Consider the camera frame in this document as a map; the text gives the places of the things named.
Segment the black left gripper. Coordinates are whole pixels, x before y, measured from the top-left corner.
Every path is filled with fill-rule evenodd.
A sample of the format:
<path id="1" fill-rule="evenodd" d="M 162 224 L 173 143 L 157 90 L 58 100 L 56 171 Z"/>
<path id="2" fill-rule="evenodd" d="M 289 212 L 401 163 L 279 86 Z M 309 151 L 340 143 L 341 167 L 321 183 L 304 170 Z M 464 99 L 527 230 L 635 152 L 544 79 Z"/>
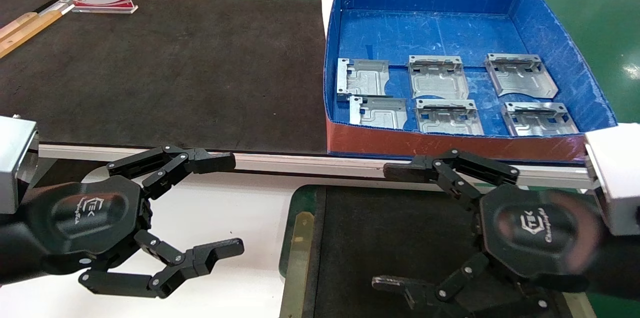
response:
<path id="1" fill-rule="evenodd" d="M 203 148 L 163 145 L 106 165 L 108 179 L 68 182 L 31 191 L 25 204 L 27 231 L 38 248 L 38 267 L 46 275 L 68 275 L 82 260 L 107 262 L 90 268 L 78 283 L 94 295 L 169 297 L 190 279 L 210 275 L 222 259 L 242 255 L 243 240 L 231 238 L 181 252 L 147 230 L 151 207 L 190 174 L 231 172 L 232 152 L 211 154 Z M 148 175 L 142 188 L 132 181 Z M 154 275 L 109 272 L 142 249 L 165 265 Z"/>

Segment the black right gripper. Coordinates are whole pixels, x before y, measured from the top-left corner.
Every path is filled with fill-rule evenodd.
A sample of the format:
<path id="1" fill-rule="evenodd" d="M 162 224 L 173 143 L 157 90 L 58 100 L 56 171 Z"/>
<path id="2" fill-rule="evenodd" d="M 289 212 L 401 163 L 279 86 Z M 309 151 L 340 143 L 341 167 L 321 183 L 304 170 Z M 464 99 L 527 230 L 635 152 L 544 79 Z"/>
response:
<path id="1" fill-rule="evenodd" d="M 485 250 L 524 279 L 582 275 L 604 236 L 598 208 L 586 195 L 521 189 L 515 186 L 520 174 L 516 167 L 471 152 L 417 155 L 407 164 L 386 163 L 383 173 L 391 181 L 436 184 L 464 209 L 479 208 Z M 482 197 L 464 176 L 498 187 Z M 541 294 L 480 310 L 464 308 L 457 295 L 489 264 L 489 256 L 479 252 L 439 284 L 377 275 L 371 286 L 402 295 L 412 311 L 427 318 L 533 318 L 550 311 L 550 302 Z"/>

